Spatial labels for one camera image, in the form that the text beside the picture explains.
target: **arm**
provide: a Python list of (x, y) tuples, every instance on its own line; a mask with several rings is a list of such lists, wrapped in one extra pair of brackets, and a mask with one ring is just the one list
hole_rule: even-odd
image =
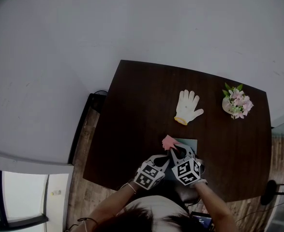
[[(130, 182), (130, 185), (138, 191), (140, 186), (134, 183), (133, 181)], [(108, 220), (112, 217), (115, 217), (127, 204), (127, 202), (131, 199), (134, 195), (133, 189), (125, 185), (119, 191), (113, 193), (107, 199), (103, 200), (89, 215), (90, 218), (95, 220), (97, 223), (101, 223), (105, 220)], [(95, 227), (96, 223), (92, 220), (86, 221), (87, 232), (91, 231)], [(85, 225), (80, 224), (74, 232), (86, 232)]]
[(216, 231), (218, 232), (237, 232), (238, 229), (233, 216), (225, 204), (205, 183), (199, 182), (194, 185), (197, 193), (200, 195), (207, 211), (209, 212)]

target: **wooden table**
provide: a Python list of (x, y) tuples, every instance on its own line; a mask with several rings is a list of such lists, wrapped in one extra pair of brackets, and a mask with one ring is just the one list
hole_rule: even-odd
[[(233, 120), (222, 109), (224, 83), (202, 72), (122, 60), (91, 143), (84, 178), (117, 189), (149, 156), (164, 154), (162, 139), (197, 139), (204, 177), (226, 202), (260, 196), (271, 159), (271, 125), (265, 92), (244, 85), (254, 107)], [(181, 90), (199, 95), (204, 114), (184, 126), (174, 120)]]

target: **green leaf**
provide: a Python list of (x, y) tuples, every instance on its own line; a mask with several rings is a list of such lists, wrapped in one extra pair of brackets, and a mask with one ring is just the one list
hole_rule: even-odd
[(241, 91), (242, 88), (243, 88), (243, 84), (241, 84), (241, 85), (239, 85), (239, 86), (237, 87), (237, 89), (238, 89), (239, 91)]
[(229, 96), (229, 92), (228, 92), (228, 91), (226, 91), (226, 90), (223, 90), (223, 93), (224, 93), (224, 95), (227, 95), (227, 96)]
[(230, 88), (230, 86), (227, 84), (227, 83), (224, 83), (225, 85), (225, 88), (228, 89), (228, 90), (232, 90), (232, 88)]

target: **pink paper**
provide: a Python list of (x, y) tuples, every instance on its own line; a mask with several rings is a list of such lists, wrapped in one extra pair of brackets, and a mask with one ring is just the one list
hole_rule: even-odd
[(162, 147), (165, 150), (170, 150), (171, 148), (175, 148), (174, 145), (180, 144), (180, 142), (176, 141), (174, 138), (170, 137), (167, 135), (163, 140), (162, 140)]

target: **black hair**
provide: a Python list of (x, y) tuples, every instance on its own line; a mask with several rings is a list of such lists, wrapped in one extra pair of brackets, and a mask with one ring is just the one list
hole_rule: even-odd
[[(206, 229), (195, 218), (187, 214), (168, 216), (164, 221), (179, 227), (182, 232), (204, 232)], [(135, 205), (120, 215), (98, 224), (93, 232), (152, 232), (152, 212)]]

